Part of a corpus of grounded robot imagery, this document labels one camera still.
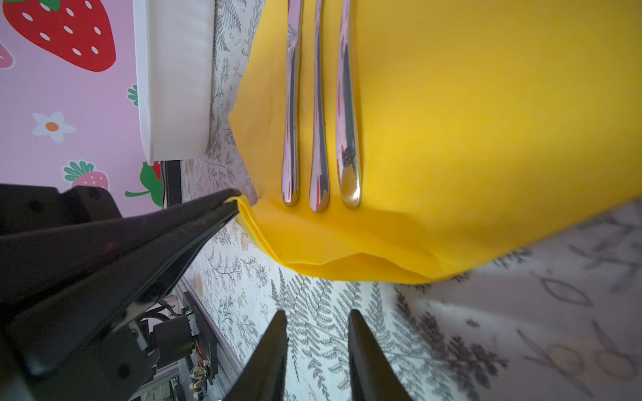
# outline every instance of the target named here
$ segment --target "white plastic container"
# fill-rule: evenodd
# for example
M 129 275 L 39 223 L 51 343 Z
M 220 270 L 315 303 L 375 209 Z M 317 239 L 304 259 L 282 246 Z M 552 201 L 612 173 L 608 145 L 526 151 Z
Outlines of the white plastic container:
M 147 163 L 202 157 L 209 140 L 215 0 L 134 0 Z

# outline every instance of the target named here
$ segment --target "yellow cloth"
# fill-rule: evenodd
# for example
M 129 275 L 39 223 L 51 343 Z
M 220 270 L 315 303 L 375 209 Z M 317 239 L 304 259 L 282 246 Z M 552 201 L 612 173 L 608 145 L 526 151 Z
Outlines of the yellow cloth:
M 325 0 L 331 199 L 310 210 L 314 11 L 304 1 L 300 200 L 281 201 L 287 0 L 266 2 L 234 111 L 259 202 L 240 222 L 306 275 L 431 282 L 642 193 L 642 3 L 353 0 L 363 201 L 334 150 L 341 0 Z

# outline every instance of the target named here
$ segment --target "white flower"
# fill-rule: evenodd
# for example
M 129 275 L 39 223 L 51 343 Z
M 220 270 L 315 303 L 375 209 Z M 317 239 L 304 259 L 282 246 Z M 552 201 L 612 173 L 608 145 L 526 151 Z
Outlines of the white flower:
M 65 124 L 65 118 L 62 116 L 62 112 L 55 112 L 51 114 L 51 117 L 46 115 L 33 113 L 33 119 L 40 125 L 33 129 L 33 134 L 38 137 L 43 137 L 48 135 L 56 141 L 56 143 L 62 143 L 62 134 L 71 133 L 76 130 L 69 124 Z

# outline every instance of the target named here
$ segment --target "silver knife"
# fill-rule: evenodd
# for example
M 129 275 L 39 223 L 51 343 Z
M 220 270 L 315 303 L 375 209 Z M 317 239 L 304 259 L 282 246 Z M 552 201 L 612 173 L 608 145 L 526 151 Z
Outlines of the silver knife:
M 321 76 L 321 13 L 323 0 L 317 0 L 315 15 L 315 116 L 312 139 L 312 174 L 310 175 L 310 208 L 323 212 L 330 200 L 330 178 L 325 149 L 323 116 L 323 81 Z
M 290 0 L 288 7 L 287 67 L 288 94 L 283 143 L 281 196 L 286 206 L 299 200 L 299 69 L 301 64 L 300 29 L 302 0 Z
M 339 34 L 339 69 L 337 72 L 336 101 L 336 165 L 339 190 L 343 203 L 356 209 L 361 203 L 361 165 L 359 137 L 352 80 L 350 77 L 350 14 L 351 0 L 343 0 L 341 31 Z

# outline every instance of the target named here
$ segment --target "white floral tablecloth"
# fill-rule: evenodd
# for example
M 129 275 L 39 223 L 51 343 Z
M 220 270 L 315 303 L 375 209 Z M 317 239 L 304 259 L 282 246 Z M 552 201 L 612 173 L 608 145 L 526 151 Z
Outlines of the white floral tablecloth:
M 227 116 L 263 1 L 217 0 L 211 141 L 205 158 L 182 163 L 184 201 L 228 187 L 257 201 Z M 634 201 L 436 284 L 304 277 L 234 222 L 186 277 L 243 363 L 276 310 L 286 311 L 288 401 L 350 399 L 352 308 L 415 400 L 639 400 L 641 270 Z

